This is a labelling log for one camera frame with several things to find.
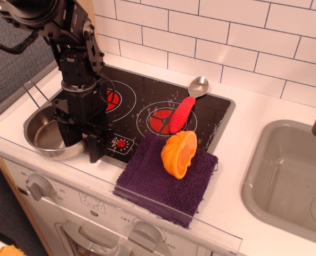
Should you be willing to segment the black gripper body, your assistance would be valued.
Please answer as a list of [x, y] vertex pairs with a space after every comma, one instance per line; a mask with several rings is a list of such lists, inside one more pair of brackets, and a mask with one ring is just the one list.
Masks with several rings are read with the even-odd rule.
[[114, 136], [114, 126], [106, 110], [109, 100], [114, 99], [108, 92], [109, 85], [96, 85], [89, 92], [68, 92], [58, 94], [52, 101], [55, 119], [58, 122], [77, 125], [83, 135], [94, 134], [110, 140]]

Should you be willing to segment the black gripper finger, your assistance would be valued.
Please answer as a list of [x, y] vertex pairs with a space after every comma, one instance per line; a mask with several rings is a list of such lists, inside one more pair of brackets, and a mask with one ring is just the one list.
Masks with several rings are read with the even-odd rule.
[[58, 122], [58, 128], [66, 147], [75, 145], [83, 140], [83, 133], [75, 124]]
[[108, 140], [106, 138], [98, 137], [94, 134], [90, 134], [87, 137], [87, 148], [91, 163], [96, 163], [107, 154], [107, 142]]

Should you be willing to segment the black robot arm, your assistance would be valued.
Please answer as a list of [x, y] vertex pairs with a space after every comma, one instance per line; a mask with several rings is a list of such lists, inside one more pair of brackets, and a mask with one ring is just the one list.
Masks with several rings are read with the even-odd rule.
[[62, 74], [63, 99], [54, 99], [54, 118], [64, 144], [87, 140], [90, 162], [107, 153], [114, 127], [106, 114], [113, 82], [101, 72], [103, 53], [94, 26], [77, 1], [0, 1], [1, 17], [30, 32], [19, 45], [3, 51], [22, 53], [38, 36], [51, 47]]

